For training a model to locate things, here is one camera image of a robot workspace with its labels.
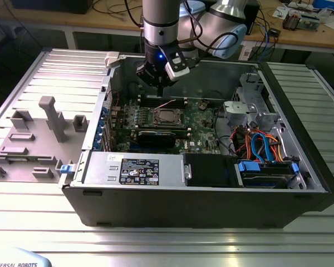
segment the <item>metal table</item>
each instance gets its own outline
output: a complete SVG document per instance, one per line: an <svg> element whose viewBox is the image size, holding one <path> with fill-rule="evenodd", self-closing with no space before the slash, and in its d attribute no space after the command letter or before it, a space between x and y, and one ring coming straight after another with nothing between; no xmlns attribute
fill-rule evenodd
<svg viewBox="0 0 334 267"><path fill-rule="evenodd" d="M104 57L94 51L42 52L0 109L0 141L12 126L7 117L20 101L32 101L26 102L32 105L30 113L43 116L35 112L36 100L19 99L55 90L54 81L63 90L56 94L72 96L57 111L69 117L75 110L89 118L94 104L78 105L79 96L88 88L93 95L99 90L99 79L91 80L104 76ZM304 65L269 65L334 174L333 90ZM72 66L75 74L67 74ZM78 73L81 80L72 82ZM53 266L334 265L334 205L304 214L283 230L90 228L56 184L0 182L0 245L37 252Z"/></svg>

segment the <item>blue latch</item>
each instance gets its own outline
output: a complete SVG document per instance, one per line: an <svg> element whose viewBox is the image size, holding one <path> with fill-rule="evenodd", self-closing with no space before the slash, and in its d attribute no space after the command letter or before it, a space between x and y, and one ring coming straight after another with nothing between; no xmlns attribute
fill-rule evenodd
<svg viewBox="0 0 334 267"><path fill-rule="evenodd" d="M239 164L239 171L261 171L259 163L254 161L241 161Z"/></svg>
<svg viewBox="0 0 334 267"><path fill-rule="evenodd" d="M295 174L299 173L299 167L297 163L292 163L291 166Z"/></svg>
<svg viewBox="0 0 334 267"><path fill-rule="evenodd" d="M76 171L76 168L77 168L76 164L62 165L60 172L62 174L73 174Z"/></svg>
<svg viewBox="0 0 334 267"><path fill-rule="evenodd" d="M101 114L102 114L103 116L106 116L106 115L108 114L108 110L107 110L106 107L102 107L102 109L101 109Z"/></svg>
<svg viewBox="0 0 334 267"><path fill-rule="evenodd" d="M99 143L97 141L94 141L93 142L93 148L94 149L99 149L99 147L100 147Z"/></svg>
<svg viewBox="0 0 334 267"><path fill-rule="evenodd" d="M98 126L103 127L104 124L105 124L105 122L103 120L99 120L98 121Z"/></svg>

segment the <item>warning label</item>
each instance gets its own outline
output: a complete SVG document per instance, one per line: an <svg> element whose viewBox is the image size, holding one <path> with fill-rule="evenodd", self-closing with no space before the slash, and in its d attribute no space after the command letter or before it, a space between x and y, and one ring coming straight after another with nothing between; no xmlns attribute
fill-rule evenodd
<svg viewBox="0 0 334 267"><path fill-rule="evenodd" d="M159 160L123 159L119 182L122 185L158 185Z"/></svg>

